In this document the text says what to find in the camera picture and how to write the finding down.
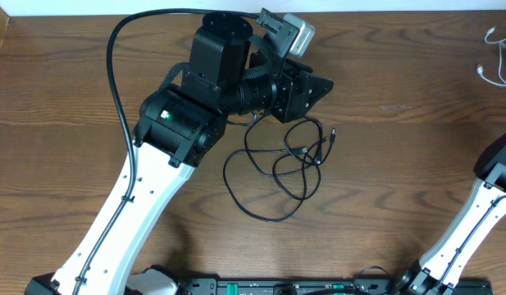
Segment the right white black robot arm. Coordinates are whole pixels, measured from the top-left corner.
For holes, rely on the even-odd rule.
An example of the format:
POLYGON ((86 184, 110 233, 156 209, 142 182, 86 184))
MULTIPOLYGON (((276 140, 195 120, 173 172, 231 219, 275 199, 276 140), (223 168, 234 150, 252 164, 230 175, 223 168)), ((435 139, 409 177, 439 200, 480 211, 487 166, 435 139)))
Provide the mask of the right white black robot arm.
POLYGON ((464 293, 458 286, 465 265, 506 215, 506 133, 479 156, 469 198, 439 241, 413 263, 393 294, 464 293))

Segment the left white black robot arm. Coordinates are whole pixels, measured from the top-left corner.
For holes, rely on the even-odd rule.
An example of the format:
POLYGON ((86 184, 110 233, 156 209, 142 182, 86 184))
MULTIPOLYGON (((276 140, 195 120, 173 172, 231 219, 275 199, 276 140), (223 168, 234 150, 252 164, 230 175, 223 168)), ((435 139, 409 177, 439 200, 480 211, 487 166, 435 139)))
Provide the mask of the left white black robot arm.
POLYGON ((299 62, 315 29, 293 14, 202 11, 187 62, 146 98, 127 158, 88 233, 66 263, 32 278, 28 294, 175 294, 160 270, 131 274, 159 216, 225 133, 232 115, 305 117, 333 88, 299 62))

